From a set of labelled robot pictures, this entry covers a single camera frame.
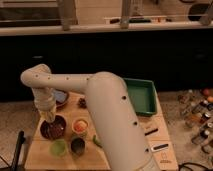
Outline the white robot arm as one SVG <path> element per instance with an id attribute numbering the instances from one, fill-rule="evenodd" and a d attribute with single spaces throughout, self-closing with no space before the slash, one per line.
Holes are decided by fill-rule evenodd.
<path id="1" fill-rule="evenodd" d="M 45 64 L 23 71 L 22 84 L 34 95 L 45 120 L 55 120 L 55 89 L 85 96 L 109 167 L 112 171 L 161 171 L 131 103 L 123 78 L 111 72 L 54 74 Z"/>

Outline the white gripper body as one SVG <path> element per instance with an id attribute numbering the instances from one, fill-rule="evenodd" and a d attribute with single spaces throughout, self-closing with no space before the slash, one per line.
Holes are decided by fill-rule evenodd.
<path id="1" fill-rule="evenodd" d="M 53 107 L 51 109 L 41 109 L 40 115 L 44 118 L 46 122 L 52 123 L 55 120 L 56 108 Z"/>

